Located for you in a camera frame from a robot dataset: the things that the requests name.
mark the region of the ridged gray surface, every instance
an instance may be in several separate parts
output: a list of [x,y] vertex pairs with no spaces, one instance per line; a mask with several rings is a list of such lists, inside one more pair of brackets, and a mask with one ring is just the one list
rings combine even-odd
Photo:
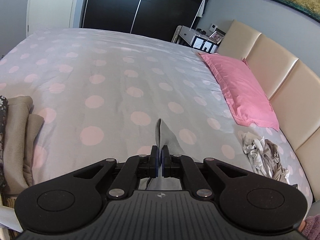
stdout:
[[305,239],[292,231],[281,236],[256,236],[227,223],[211,202],[198,201],[187,191],[135,191],[112,201],[90,225],[64,235],[26,231],[19,240],[252,240]]

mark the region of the white door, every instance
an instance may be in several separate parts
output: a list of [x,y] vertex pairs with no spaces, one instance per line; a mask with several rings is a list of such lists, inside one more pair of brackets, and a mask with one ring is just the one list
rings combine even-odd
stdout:
[[73,0],[28,0],[27,36],[42,28],[68,28],[72,3]]

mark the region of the headboard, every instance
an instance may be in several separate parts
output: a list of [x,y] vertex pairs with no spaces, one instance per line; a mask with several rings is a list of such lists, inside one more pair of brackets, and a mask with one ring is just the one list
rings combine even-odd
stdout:
[[217,52],[246,58],[319,200],[320,78],[281,45],[236,20]]

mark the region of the sliding wardrobe door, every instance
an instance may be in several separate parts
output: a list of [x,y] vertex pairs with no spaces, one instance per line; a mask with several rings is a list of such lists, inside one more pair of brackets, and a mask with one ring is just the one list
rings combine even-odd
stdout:
[[141,0],[132,33],[171,41],[178,25],[191,27],[202,0]]
[[88,0],[83,28],[129,33],[139,0]]

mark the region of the bed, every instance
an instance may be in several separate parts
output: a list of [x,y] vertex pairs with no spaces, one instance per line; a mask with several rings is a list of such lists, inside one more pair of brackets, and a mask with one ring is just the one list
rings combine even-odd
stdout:
[[233,21],[218,53],[246,58],[281,131],[234,121],[196,50],[133,34],[92,29],[37,31],[1,61],[0,90],[29,95],[45,123],[33,158],[37,184],[105,158],[149,154],[161,118],[183,152],[252,171],[242,150],[251,132],[278,145],[291,185],[310,207],[320,198],[319,78],[262,33]]

